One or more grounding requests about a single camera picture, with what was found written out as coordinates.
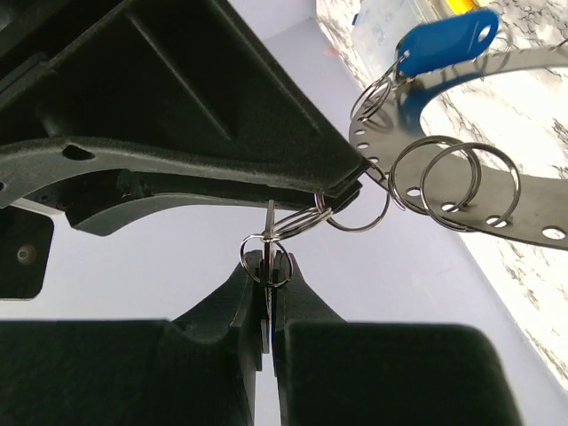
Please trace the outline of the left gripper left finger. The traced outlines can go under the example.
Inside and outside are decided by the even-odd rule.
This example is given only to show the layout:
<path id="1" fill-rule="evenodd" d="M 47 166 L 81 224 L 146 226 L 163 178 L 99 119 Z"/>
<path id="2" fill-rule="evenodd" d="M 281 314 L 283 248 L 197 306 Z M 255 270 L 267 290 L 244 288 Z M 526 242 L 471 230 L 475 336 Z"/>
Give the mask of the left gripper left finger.
<path id="1" fill-rule="evenodd" d="M 252 424 L 253 293 L 237 267 L 172 321 L 3 321 L 2 424 Z"/>

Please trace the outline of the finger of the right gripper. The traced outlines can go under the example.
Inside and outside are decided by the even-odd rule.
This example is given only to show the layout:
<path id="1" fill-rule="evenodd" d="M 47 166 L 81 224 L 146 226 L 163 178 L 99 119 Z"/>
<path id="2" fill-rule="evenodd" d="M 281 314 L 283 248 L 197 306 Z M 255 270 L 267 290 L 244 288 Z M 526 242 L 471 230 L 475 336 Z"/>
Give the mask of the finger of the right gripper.
<path id="1" fill-rule="evenodd" d="M 185 206 L 265 207 L 314 205 L 314 194 L 205 177 L 108 170 L 80 177 L 66 193 L 66 216 L 76 230 L 109 235 L 143 217 Z"/>
<path id="2" fill-rule="evenodd" d="M 321 193 L 367 161 L 226 1 L 4 1 L 1 202 L 95 175 L 94 205 L 179 190 Z"/>

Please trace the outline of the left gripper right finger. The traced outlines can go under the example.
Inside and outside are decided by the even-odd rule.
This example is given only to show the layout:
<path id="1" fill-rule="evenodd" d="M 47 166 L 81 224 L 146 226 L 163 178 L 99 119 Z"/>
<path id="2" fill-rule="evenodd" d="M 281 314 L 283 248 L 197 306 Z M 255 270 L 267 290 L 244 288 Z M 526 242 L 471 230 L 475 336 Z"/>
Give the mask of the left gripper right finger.
<path id="1" fill-rule="evenodd" d="M 518 425 L 489 339 L 458 324 L 342 319 L 277 255 L 290 281 L 272 307 L 272 356 L 285 425 Z"/>

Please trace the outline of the keys with blue tag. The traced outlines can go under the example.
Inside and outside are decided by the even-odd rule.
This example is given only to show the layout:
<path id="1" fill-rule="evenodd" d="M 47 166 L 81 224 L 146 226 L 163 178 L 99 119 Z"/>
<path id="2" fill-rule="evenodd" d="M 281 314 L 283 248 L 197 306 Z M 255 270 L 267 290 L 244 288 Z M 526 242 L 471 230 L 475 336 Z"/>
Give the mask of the keys with blue tag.
<path id="1" fill-rule="evenodd" d="M 261 319 L 272 322 L 276 292 L 287 286 L 294 277 L 295 267 L 292 256 L 282 242 L 305 233 L 326 222 L 336 230 L 346 233 L 363 233 L 378 226 L 385 218 L 391 205 L 391 196 L 385 196 L 384 206 L 379 215 L 370 223 L 357 227 L 342 225 L 333 219 L 334 209 L 327 195 L 316 192 L 314 204 L 308 208 L 294 212 L 280 220 L 275 219 L 275 202 L 270 201 L 266 210 L 265 227 L 261 233 L 247 236 L 240 244 L 241 266 L 248 276 L 259 285 L 262 294 Z M 245 248 L 249 241 L 258 240 L 263 243 L 262 257 L 257 268 L 252 269 L 246 259 Z"/>

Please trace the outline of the perforated metal ring disc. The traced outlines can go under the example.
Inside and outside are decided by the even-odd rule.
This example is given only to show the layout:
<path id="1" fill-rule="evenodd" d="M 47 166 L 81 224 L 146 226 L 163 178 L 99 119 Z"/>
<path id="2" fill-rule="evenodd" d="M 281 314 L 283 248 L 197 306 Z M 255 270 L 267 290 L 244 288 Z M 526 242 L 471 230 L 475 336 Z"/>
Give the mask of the perforated metal ring disc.
<path id="1" fill-rule="evenodd" d="M 493 75 L 567 65 L 566 47 L 484 55 L 421 74 L 353 113 L 349 140 L 389 173 L 383 187 L 407 208 L 458 231 L 567 248 L 567 183 L 520 172 L 479 142 L 427 137 L 422 110 L 454 87 Z"/>

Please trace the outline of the blue plastic key tag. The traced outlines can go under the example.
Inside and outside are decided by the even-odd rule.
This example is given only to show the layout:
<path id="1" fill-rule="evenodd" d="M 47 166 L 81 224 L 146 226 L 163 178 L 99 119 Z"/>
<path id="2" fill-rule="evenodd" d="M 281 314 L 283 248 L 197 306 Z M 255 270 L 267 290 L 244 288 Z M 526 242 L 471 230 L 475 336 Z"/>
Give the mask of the blue plastic key tag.
<path id="1" fill-rule="evenodd" d="M 488 49 L 499 23 L 496 12 L 481 8 L 420 24 L 398 42 L 397 71 L 404 77 L 414 78 L 472 60 Z"/>

